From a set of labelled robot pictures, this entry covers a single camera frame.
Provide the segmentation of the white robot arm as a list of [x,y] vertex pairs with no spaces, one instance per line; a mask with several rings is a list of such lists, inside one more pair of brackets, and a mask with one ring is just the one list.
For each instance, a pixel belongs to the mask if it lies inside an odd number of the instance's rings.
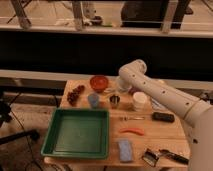
[[143,60],[119,69],[122,88],[133,86],[154,98],[192,127],[188,171],[213,171],[213,105],[145,75]]

